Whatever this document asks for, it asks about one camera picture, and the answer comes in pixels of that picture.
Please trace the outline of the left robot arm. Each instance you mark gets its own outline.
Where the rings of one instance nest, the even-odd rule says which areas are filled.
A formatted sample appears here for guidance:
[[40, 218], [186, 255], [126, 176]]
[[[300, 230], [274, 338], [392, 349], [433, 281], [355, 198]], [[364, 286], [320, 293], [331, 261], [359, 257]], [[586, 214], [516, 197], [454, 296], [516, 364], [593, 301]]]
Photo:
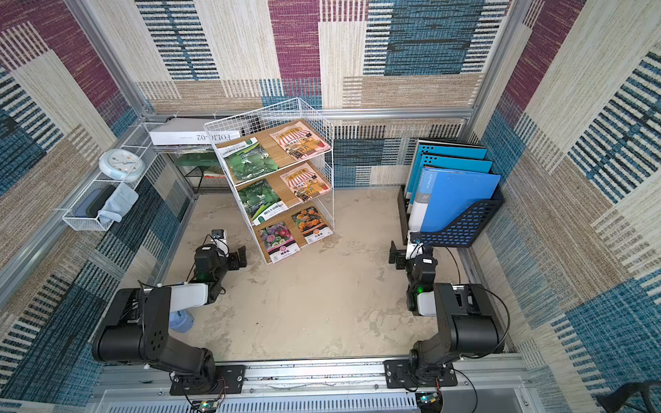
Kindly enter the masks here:
[[188, 331], [194, 323], [188, 311], [215, 303], [225, 294], [227, 273], [246, 265], [244, 247], [231, 252], [224, 243], [203, 244], [196, 249], [189, 282], [118, 290], [96, 332], [93, 358], [164, 371], [173, 381], [173, 396], [239, 393], [243, 368], [219, 367], [211, 350], [170, 334]]

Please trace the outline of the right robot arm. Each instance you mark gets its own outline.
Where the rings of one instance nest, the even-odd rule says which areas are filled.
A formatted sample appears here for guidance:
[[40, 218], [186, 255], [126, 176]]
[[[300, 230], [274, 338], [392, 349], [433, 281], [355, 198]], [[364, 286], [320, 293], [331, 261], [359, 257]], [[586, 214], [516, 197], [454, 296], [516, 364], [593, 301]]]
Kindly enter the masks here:
[[388, 388], [414, 392], [422, 387], [455, 386], [456, 361], [503, 350], [506, 329], [482, 285], [437, 282], [438, 261], [430, 247], [405, 251], [392, 243], [388, 262], [406, 272], [408, 310], [415, 316], [435, 318], [437, 323], [437, 333], [416, 342], [407, 361], [383, 362]]

